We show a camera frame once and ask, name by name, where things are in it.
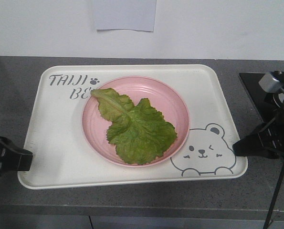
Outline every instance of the bear ear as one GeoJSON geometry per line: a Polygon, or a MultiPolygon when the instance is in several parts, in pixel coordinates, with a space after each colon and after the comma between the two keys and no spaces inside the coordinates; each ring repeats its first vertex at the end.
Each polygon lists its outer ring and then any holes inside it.
{"type": "Polygon", "coordinates": [[[221,138],[223,138],[223,136],[224,136],[224,129],[216,123],[208,124],[205,129],[207,131],[211,131],[211,132],[217,134],[221,138]]]}

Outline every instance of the black cable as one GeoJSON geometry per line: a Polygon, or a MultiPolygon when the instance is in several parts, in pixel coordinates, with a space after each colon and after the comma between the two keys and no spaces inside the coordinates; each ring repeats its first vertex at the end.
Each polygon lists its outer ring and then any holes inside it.
{"type": "Polygon", "coordinates": [[[274,209],[274,205],[275,205],[277,196],[278,196],[279,191],[280,191],[280,187],[281,187],[281,184],[282,184],[282,181],[283,181],[283,177],[284,177],[284,163],[283,163],[280,175],[279,175],[279,179],[278,179],[276,186],[275,186],[275,190],[274,190],[274,193],[273,193],[273,196],[272,196],[272,200],[271,200],[271,203],[270,203],[270,207],[269,207],[269,210],[268,210],[268,213],[267,213],[267,217],[266,217],[266,221],[264,223],[263,229],[268,229],[268,227],[269,227],[270,219],[271,219],[271,216],[272,216],[272,212],[273,212],[273,209],[274,209]]]}
{"type": "Polygon", "coordinates": [[[91,228],[94,229],[93,223],[92,223],[92,220],[91,220],[91,216],[89,216],[89,220],[90,220],[91,228]]]}

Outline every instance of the bear face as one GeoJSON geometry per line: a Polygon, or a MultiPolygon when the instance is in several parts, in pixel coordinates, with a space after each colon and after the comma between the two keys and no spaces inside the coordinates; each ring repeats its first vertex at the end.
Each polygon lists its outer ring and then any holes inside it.
{"type": "Polygon", "coordinates": [[[236,156],[223,139],[224,129],[218,124],[208,124],[205,129],[191,129],[183,148],[171,158],[175,168],[194,170],[199,175],[217,174],[219,169],[232,172],[236,156]]]}

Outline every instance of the gray countertop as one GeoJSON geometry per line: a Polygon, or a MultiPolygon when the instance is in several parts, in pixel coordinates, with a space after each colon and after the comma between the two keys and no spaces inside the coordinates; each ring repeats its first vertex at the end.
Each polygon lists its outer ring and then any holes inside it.
{"type": "MultiPolygon", "coordinates": [[[[221,83],[240,138],[261,120],[238,74],[284,71],[284,61],[149,60],[0,56],[0,135],[23,147],[41,74],[56,65],[204,64],[221,83]]],[[[264,220],[282,166],[248,158],[236,179],[29,190],[15,172],[0,177],[0,213],[264,220]]],[[[284,220],[284,181],[273,219],[284,220]]]]}

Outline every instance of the green lettuce leaf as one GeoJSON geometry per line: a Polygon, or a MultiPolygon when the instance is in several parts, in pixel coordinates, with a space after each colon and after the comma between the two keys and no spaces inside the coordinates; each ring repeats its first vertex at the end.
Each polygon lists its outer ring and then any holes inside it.
{"type": "Polygon", "coordinates": [[[127,95],[112,88],[96,89],[91,95],[98,100],[101,116],[112,122],[107,140],[116,145],[116,153],[124,162],[149,163],[163,156],[176,140],[175,127],[150,105],[149,99],[143,98],[134,106],[127,95]]]}

